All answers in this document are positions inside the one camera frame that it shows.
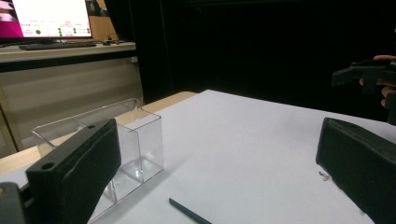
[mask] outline wall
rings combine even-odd
[[[0,88],[24,147],[35,145],[31,130],[38,125],[143,97],[131,58],[0,73]]]

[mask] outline transparent plastic container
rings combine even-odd
[[[163,170],[161,117],[144,111],[140,105],[139,100],[130,99],[32,130],[40,155],[44,156],[82,128],[103,119],[116,119],[121,166],[108,183],[90,222]]]

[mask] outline black pen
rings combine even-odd
[[[192,220],[196,221],[199,224],[212,224],[205,220],[203,217],[200,217],[193,213],[190,209],[186,208],[185,206],[177,203],[175,200],[169,198],[169,203],[172,204],[175,208],[177,208],[180,212],[184,213],[184,215],[192,218]]]

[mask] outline computer monitor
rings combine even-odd
[[[0,40],[91,38],[85,0],[0,0]]]

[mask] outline white tabletop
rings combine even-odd
[[[164,170],[95,223],[373,223],[316,165],[325,117],[396,142],[384,122],[204,91],[161,110]],[[0,176],[15,180],[17,172]]]

